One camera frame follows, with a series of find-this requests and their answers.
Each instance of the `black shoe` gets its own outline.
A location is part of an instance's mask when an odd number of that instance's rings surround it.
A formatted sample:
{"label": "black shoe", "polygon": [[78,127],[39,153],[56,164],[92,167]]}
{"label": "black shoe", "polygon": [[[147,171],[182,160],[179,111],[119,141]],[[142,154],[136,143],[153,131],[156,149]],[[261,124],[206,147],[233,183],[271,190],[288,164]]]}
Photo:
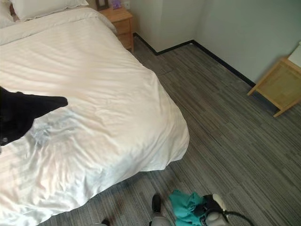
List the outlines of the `black shoe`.
{"label": "black shoe", "polygon": [[102,224],[107,225],[107,226],[110,226],[110,222],[109,222],[107,219],[104,219],[104,220],[102,221]]}
{"label": "black shoe", "polygon": [[153,212],[161,212],[161,198],[158,194],[155,194],[152,197],[151,208]]}

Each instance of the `gray pants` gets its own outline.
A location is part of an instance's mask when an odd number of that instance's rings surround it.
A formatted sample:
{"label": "gray pants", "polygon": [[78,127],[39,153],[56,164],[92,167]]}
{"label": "gray pants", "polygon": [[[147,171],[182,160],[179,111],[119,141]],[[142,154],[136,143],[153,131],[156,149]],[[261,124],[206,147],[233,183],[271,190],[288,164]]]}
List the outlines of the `gray pants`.
{"label": "gray pants", "polygon": [[160,213],[154,213],[152,216],[151,226],[171,226],[169,220]]}

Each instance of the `white bedsheet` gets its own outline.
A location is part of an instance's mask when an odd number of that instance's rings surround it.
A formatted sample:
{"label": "white bedsheet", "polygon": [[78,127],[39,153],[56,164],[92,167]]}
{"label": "white bedsheet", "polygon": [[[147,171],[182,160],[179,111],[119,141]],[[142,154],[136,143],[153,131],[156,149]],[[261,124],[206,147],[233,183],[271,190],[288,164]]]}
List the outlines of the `white bedsheet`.
{"label": "white bedsheet", "polygon": [[184,155],[182,114],[156,75],[89,8],[0,31],[0,85],[63,96],[0,155],[0,225],[33,226]]}

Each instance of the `striped carpet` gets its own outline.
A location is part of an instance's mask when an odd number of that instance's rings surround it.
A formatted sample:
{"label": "striped carpet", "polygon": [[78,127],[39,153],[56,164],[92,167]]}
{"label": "striped carpet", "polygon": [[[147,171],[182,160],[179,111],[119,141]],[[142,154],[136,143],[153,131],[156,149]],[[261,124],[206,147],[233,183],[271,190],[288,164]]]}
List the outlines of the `striped carpet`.
{"label": "striped carpet", "polygon": [[[174,222],[168,196],[174,189],[220,194],[228,209],[257,226],[301,225],[301,105],[278,118],[276,108],[194,45],[160,56],[135,37],[137,59],[152,69],[181,109],[190,145],[181,161],[163,171],[141,172],[92,198],[83,207],[40,226],[147,226],[151,198],[163,197],[163,214]],[[232,226],[247,226],[230,217]]]}

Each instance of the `wooden side table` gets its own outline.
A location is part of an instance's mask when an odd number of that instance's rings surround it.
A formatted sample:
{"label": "wooden side table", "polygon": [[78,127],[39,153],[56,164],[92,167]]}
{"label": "wooden side table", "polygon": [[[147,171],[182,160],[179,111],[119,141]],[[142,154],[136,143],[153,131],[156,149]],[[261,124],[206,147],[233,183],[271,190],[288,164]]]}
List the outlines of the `wooden side table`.
{"label": "wooden side table", "polygon": [[259,92],[280,109],[274,117],[301,101],[301,68],[287,58],[279,60],[250,90]]}
{"label": "wooden side table", "polygon": [[126,49],[131,49],[134,52],[133,40],[133,16],[124,7],[108,8],[100,11],[105,15],[117,29],[117,37]]}

